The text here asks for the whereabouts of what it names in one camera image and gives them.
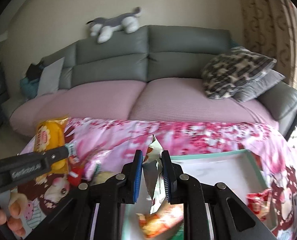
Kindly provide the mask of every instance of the metal screw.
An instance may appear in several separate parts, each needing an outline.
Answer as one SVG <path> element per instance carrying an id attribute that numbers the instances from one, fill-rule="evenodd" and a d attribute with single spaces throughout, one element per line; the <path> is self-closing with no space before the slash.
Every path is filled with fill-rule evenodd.
<path id="1" fill-rule="evenodd" d="M 188 180 L 188 179 L 189 179 L 189 176 L 188 176 L 187 174 L 181 174 L 181 175 L 179 176 L 179 178 L 180 178 L 181 180 Z"/>
<path id="2" fill-rule="evenodd" d="M 83 183 L 81 183 L 80 185 L 78 185 L 78 188 L 79 188 L 80 190 L 85 190 L 85 189 L 88 188 L 88 184 L 83 182 Z"/>
<path id="3" fill-rule="evenodd" d="M 115 176 L 115 178 L 118 180 L 123 180 L 123 179 L 125 179 L 125 175 L 123 173 L 119 173 Z"/>
<path id="4" fill-rule="evenodd" d="M 218 187 L 219 189 L 226 189 L 226 184 L 223 182 L 219 182 L 216 184 L 216 187 Z"/>

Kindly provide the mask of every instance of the yellow snack bag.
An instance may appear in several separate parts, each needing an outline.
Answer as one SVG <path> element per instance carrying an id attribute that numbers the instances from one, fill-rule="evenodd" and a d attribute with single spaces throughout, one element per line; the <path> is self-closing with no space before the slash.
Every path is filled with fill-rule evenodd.
<path id="1" fill-rule="evenodd" d="M 65 144 L 64 129 L 68 117 L 50 119 L 41 122 L 36 129 L 35 152 L 43 152 Z M 52 173 L 68 173 L 67 159 L 55 162 L 51 166 Z"/>

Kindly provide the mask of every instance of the human hand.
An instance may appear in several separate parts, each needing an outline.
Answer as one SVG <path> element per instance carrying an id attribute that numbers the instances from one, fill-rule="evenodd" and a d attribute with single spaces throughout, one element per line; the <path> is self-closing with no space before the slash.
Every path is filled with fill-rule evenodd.
<path id="1" fill-rule="evenodd" d="M 20 213 L 20 206 L 17 202 L 14 202 L 12 205 L 9 207 L 9 211 L 11 215 L 18 215 Z M 7 226 L 9 227 L 10 230 L 13 231 L 16 235 L 23 237 L 25 236 L 25 229 L 23 228 L 23 224 L 21 219 L 16 219 L 14 217 L 10 217 L 8 220 L 6 218 L 6 214 L 3 210 L 0 209 L 0 225 L 5 224 L 7 221 Z"/>

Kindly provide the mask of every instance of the sofa armrest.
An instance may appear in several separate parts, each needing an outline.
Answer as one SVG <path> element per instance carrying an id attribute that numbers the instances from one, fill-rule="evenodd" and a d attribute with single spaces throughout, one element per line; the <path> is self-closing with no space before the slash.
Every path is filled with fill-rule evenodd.
<path id="1" fill-rule="evenodd" d="M 284 82 L 279 82 L 257 100 L 279 122 L 279 132 L 285 136 L 297 113 L 297 90 Z"/>
<path id="2" fill-rule="evenodd" d="M 2 110 L 8 120 L 10 120 L 13 112 L 26 102 L 26 98 L 22 94 L 17 94 L 2 104 Z"/>

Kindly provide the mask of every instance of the red snack package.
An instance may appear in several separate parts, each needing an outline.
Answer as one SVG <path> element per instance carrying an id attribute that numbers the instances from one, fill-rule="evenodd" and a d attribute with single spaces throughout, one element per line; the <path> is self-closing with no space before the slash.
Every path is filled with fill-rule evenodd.
<path id="1" fill-rule="evenodd" d="M 65 146 L 68 150 L 69 172 L 67 180 L 71 185 L 77 187 L 82 180 L 85 163 L 81 163 L 79 158 L 77 157 L 74 143 L 66 143 Z"/>
<path id="2" fill-rule="evenodd" d="M 270 210 L 272 189 L 267 188 L 263 192 L 247 194 L 246 198 L 248 208 L 263 222 Z"/>
<path id="3" fill-rule="evenodd" d="M 184 205 L 164 203 L 152 215 L 137 213 L 138 222 L 145 238 L 153 238 L 181 223 L 184 219 Z"/>

